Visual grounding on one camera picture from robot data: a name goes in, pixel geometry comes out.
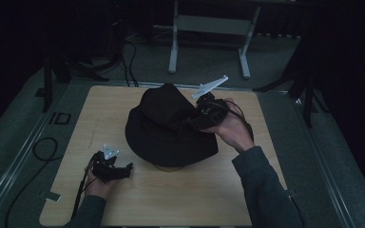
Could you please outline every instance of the person's hand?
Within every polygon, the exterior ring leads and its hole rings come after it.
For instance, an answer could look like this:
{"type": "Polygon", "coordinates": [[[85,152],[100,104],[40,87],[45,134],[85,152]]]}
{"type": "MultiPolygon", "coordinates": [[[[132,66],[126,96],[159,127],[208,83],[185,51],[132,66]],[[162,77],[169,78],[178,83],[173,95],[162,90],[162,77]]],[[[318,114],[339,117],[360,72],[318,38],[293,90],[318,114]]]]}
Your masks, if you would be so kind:
{"type": "MultiPolygon", "coordinates": [[[[237,107],[231,104],[233,103],[233,99],[228,98],[226,101],[228,101],[228,107],[240,115],[240,111],[237,107]]],[[[227,114],[222,123],[204,129],[203,132],[219,135],[225,143],[234,147],[239,153],[255,146],[245,124],[239,119],[239,117],[230,112],[227,114]]]]}
{"type": "Polygon", "coordinates": [[[119,181],[120,180],[111,180],[107,183],[104,183],[96,178],[96,176],[94,176],[89,169],[87,172],[85,196],[97,196],[107,200],[111,190],[119,181]]]}

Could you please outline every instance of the white metal frame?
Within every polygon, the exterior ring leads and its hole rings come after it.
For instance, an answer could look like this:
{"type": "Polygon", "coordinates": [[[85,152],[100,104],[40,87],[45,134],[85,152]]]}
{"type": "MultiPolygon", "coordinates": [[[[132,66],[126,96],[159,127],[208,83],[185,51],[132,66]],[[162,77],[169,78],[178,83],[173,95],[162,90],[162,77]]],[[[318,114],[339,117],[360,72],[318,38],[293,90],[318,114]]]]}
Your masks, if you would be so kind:
{"type": "Polygon", "coordinates": [[[260,7],[256,7],[252,20],[238,20],[225,18],[212,18],[179,15],[179,1],[174,1],[174,21],[173,21],[173,45],[171,47],[170,62],[168,66],[169,73],[175,73],[177,68],[178,40],[179,30],[213,32],[222,34],[245,35],[245,42],[239,48],[239,57],[242,69],[242,77],[249,79],[251,77],[250,69],[247,62],[247,49],[253,36],[254,28],[259,17],[260,7]]]}

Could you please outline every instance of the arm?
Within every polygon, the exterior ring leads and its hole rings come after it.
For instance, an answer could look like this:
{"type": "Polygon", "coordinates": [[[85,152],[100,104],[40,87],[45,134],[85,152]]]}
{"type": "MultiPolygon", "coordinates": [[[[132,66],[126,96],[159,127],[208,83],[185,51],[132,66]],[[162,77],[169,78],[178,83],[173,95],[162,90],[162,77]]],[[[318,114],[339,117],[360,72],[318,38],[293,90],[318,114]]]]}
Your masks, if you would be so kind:
{"type": "Polygon", "coordinates": [[[101,227],[103,214],[106,208],[106,200],[111,194],[112,189],[120,180],[111,180],[103,183],[101,180],[91,173],[87,173],[85,197],[76,214],[67,225],[66,228],[94,228],[101,227]]]}
{"type": "MultiPolygon", "coordinates": [[[[240,113],[232,104],[233,100],[227,101],[230,102],[227,104],[232,111],[240,113]]],[[[233,159],[233,164],[241,178],[254,227],[304,227],[301,216],[281,186],[277,173],[262,149],[255,146],[241,119],[229,113],[221,124],[204,131],[218,134],[239,152],[233,159]]]]}
{"type": "Polygon", "coordinates": [[[233,164],[241,178],[247,209],[254,227],[303,227],[275,170],[258,146],[242,152],[233,164]]]}

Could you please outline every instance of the white plastic part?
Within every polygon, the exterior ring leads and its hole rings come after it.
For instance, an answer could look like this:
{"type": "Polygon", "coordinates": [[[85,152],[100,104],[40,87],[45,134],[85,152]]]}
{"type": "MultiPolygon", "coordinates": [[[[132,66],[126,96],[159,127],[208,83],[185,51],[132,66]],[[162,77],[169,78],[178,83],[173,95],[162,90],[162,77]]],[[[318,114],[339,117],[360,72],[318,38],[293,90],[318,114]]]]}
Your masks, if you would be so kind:
{"type": "Polygon", "coordinates": [[[229,77],[227,77],[226,75],[223,75],[222,78],[220,78],[216,81],[210,82],[205,85],[200,84],[200,88],[199,88],[198,92],[191,95],[192,99],[197,99],[197,98],[201,97],[202,95],[210,92],[212,89],[216,88],[220,84],[226,82],[228,79],[229,79],[229,77]]]}
{"type": "Polygon", "coordinates": [[[120,153],[120,151],[115,150],[115,149],[107,146],[106,144],[104,144],[103,153],[105,154],[105,160],[110,160],[110,159],[114,158],[115,156],[117,156],[120,153]]]}

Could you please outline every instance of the table surface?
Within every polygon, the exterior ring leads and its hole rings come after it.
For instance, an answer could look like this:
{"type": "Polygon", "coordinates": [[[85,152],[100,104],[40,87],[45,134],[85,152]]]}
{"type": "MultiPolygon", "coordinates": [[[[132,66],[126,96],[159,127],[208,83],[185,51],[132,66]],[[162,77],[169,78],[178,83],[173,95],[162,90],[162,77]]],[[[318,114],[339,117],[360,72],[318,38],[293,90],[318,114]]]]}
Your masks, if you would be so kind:
{"type": "MultiPolygon", "coordinates": [[[[122,180],[108,200],[102,225],[112,226],[240,226],[251,225],[240,178],[232,160],[238,153],[219,137],[219,153],[174,172],[143,161],[129,148],[125,124],[129,110],[139,104],[145,87],[97,85],[89,91],[67,151],[51,187],[58,202],[47,200],[40,222],[64,225],[70,219],[80,181],[91,156],[107,144],[119,149],[116,166],[133,162],[129,179],[122,180]]],[[[192,104],[193,89],[180,89],[192,104]]],[[[279,161],[257,95],[249,91],[213,90],[216,98],[233,98],[252,125],[260,145],[277,171],[279,161]]]]}

